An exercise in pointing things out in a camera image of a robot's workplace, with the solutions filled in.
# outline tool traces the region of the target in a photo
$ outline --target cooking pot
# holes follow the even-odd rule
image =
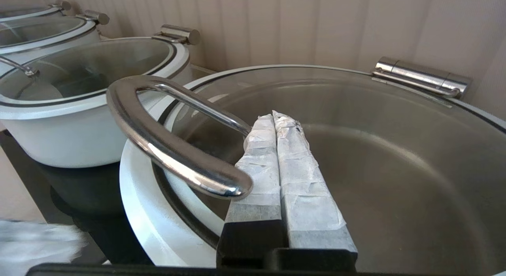
[[[459,101],[463,77],[387,58],[376,66],[372,74],[308,65],[220,72],[184,86],[204,101],[164,79],[113,83],[110,107],[134,141],[121,159],[123,205],[153,262],[215,265],[228,201],[214,197],[241,197],[250,185],[232,167],[243,154],[237,129],[276,110],[302,124],[358,249],[358,271],[506,270],[506,123]],[[134,113],[139,89],[170,96]],[[185,142],[199,151],[180,151]],[[229,164],[215,168],[215,158]]]
[[[0,6],[0,22],[40,16],[62,16],[63,10],[70,10],[69,2],[57,0],[47,6]]]
[[[33,17],[0,23],[0,56],[18,64],[87,43],[99,42],[97,24],[107,24],[104,13],[85,11],[76,17]],[[12,65],[0,63],[0,76]]]
[[[197,43],[198,31],[168,25],[163,30],[72,47],[9,72],[0,78],[0,121],[42,164],[85,168],[119,161],[126,137],[106,105],[109,84],[136,74],[182,84],[193,79],[183,44]],[[151,92],[140,99],[149,108],[161,97]]]

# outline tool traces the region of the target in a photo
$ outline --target stainless steel pot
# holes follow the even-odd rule
[[[271,110],[302,123],[358,248],[357,270],[505,270],[506,123],[457,100],[374,79],[325,67],[266,66],[201,79],[192,90],[238,117],[239,124],[252,125]],[[172,103],[167,121],[179,139],[172,137],[146,113],[136,114],[138,102],[127,105],[136,90],[150,89],[174,95],[179,87],[150,78],[119,80],[108,94],[113,115],[158,164],[172,173],[178,168],[171,164],[183,165],[177,175],[205,192],[198,193],[200,199],[224,218],[227,202],[209,197],[208,188],[191,184],[189,175],[203,174],[217,188],[223,175],[213,173],[222,166],[227,186],[247,193],[247,178],[231,167],[242,156],[242,134]],[[179,94],[191,102],[188,96]],[[190,149],[183,141],[228,164],[193,149],[181,151]]]

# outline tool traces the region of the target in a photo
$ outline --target white cloth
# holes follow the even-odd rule
[[[85,245],[76,226],[0,220],[0,275],[23,276],[41,263],[70,262]]]

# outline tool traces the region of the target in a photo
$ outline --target white pot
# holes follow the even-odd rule
[[[48,54],[99,42],[96,22],[78,17],[37,17],[0,23],[0,56],[25,64]],[[13,67],[0,63],[0,76]]]
[[[30,157],[62,168],[119,161],[126,137],[106,105],[109,83],[136,74],[162,76],[181,84],[193,78],[188,49],[154,38],[105,40],[27,65],[40,74],[25,90],[21,89],[31,79],[21,71],[0,78],[0,121]],[[146,93],[140,99],[150,107],[162,97]]]

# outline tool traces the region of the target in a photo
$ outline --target glass lid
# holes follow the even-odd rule
[[[84,24],[84,20],[74,17],[34,17],[2,22],[0,48],[52,38]]]
[[[359,250],[358,271],[506,269],[506,135],[486,116],[366,74],[323,68],[246,70],[193,90],[249,125],[272,110],[300,121]],[[181,103],[159,122],[230,164],[244,153],[239,132]],[[166,184],[182,181],[165,171],[158,182],[170,191]],[[195,194],[224,219],[227,201]]]
[[[0,18],[27,15],[47,10],[47,6],[0,6]]]
[[[39,58],[27,66],[38,75],[29,78],[14,70],[0,79],[0,102],[52,105],[104,92],[127,76],[153,74],[175,56],[174,47],[151,38],[107,40],[72,47]]]

